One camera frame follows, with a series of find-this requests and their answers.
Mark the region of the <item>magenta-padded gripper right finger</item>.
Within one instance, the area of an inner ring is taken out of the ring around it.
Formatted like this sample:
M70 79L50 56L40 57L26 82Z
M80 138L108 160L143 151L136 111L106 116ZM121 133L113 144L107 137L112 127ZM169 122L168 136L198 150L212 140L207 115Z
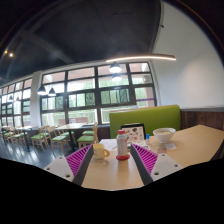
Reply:
M157 155L136 144L130 146L130 153L134 158L144 185L182 169L182 166L166 153Z

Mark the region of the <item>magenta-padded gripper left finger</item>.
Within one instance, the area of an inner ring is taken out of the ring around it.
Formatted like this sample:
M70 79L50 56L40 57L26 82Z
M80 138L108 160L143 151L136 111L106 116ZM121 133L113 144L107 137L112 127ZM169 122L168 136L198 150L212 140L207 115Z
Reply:
M87 145L67 157L57 157L44 170L81 186L92 156L93 146Z

